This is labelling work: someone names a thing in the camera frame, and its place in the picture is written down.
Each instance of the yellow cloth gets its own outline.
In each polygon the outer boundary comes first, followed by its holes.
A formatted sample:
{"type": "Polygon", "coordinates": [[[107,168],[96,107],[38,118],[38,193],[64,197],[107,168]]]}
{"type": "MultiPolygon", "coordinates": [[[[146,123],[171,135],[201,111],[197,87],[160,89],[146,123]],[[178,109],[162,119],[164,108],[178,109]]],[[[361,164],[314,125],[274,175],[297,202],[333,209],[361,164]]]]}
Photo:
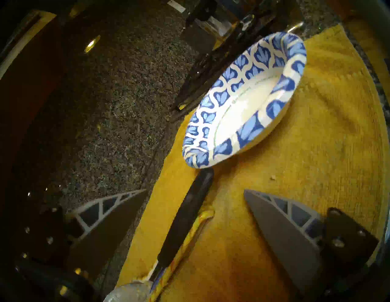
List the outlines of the yellow cloth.
{"type": "Polygon", "coordinates": [[[361,17],[346,21],[346,26],[366,53],[379,81],[382,84],[387,101],[390,102],[390,73],[384,59],[388,58],[387,51],[367,22],[361,17]]]}
{"type": "MultiPolygon", "coordinates": [[[[215,216],[161,301],[288,300],[291,282],[259,232],[244,189],[295,199],[321,214],[338,207],[382,236],[389,145],[374,83],[341,26],[305,45],[306,69],[286,116],[260,144],[214,167],[205,205],[215,216]]],[[[198,173],[181,155],[188,120],[165,159],[118,286],[151,269],[198,173]]]]}

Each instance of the speckled countertop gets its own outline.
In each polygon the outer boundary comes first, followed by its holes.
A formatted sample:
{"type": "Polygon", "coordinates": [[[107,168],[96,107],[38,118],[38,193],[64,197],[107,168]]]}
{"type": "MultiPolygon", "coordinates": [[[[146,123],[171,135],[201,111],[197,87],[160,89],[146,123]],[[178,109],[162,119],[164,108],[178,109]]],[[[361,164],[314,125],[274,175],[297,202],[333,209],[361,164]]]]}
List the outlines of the speckled countertop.
{"type": "MultiPolygon", "coordinates": [[[[196,1],[177,2],[190,8],[196,1]]],[[[324,0],[297,2],[304,39],[340,22],[324,0]]],[[[151,192],[181,122],[168,122],[169,107],[197,57],[179,39],[187,12],[166,1],[129,1],[65,27],[67,72],[28,130],[14,167],[15,188],[47,187],[44,206],[60,203],[66,210],[119,192],[151,192]],[[97,35],[101,40],[84,55],[97,35]]],[[[390,125],[377,76],[346,32],[374,79],[390,125]]],[[[102,296],[115,286],[146,204],[95,282],[102,296]]]]}

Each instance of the screw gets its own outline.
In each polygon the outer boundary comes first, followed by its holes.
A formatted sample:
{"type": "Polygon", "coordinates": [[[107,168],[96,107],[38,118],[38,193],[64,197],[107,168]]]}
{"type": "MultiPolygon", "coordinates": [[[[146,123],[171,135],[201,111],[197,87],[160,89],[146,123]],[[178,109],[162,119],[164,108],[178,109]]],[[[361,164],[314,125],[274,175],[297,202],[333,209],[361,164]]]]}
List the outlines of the screw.
{"type": "Polygon", "coordinates": [[[329,214],[340,216],[340,212],[338,210],[331,210],[329,214]]]}
{"type": "Polygon", "coordinates": [[[319,240],[317,241],[317,245],[318,245],[319,247],[323,246],[323,245],[324,245],[324,241],[323,241],[322,239],[319,239],[319,240]]]}
{"type": "Polygon", "coordinates": [[[62,286],[60,289],[60,295],[63,296],[68,291],[68,288],[66,286],[62,286]]]}
{"type": "Polygon", "coordinates": [[[345,246],[344,241],[342,241],[340,238],[334,238],[332,239],[332,244],[335,247],[343,248],[345,246]]]}

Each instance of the bolt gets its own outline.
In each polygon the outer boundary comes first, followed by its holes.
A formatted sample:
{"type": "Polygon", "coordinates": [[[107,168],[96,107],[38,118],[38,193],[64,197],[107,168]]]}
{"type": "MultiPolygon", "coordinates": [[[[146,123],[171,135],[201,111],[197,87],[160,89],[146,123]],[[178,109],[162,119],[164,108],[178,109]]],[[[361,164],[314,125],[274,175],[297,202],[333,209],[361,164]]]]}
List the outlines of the bolt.
{"type": "Polygon", "coordinates": [[[60,289],[60,295],[63,296],[68,291],[68,288],[66,286],[62,286],[60,289]]]}
{"type": "Polygon", "coordinates": [[[338,210],[331,210],[331,211],[329,212],[329,214],[336,215],[336,216],[340,216],[340,215],[341,215],[340,212],[339,212],[338,210]]]}
{"type": "Polygon", "coordinates": [[[335,247],[343,248],[345,246],[344,241],[342,241],[340,238],[334,238],[332,239],[332,244],[335,247]]]}

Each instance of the blue patterned paper plate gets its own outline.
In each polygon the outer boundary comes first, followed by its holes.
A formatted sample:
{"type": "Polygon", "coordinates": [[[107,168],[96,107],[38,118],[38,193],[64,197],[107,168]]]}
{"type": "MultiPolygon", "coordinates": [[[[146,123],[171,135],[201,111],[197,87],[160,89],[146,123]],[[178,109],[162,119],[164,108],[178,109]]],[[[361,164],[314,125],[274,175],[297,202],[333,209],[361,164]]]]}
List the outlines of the blue patterned paper plate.
{"type": "Polygon", "coordinates": [[[305,64],[303,41],[285,32],[269,35],[239,55],[190,119],[183,141],[187,164],[210,167],[250,142],[258,143],[261,133],[281,117],[305,64]]]}

